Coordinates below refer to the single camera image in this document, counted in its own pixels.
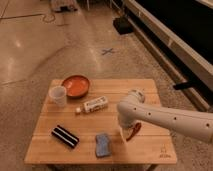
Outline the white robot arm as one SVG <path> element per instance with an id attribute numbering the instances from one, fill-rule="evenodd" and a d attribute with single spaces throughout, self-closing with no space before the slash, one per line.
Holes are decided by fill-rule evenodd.
<path id="1" fill-rule="evenodd" d="M 139 90 L 129 91 L 117 104 L 117 111 L 126 141 L 140 131 L 138 120 L 141 120 L 213 144 L 213 113 L 149 105 Z"/>

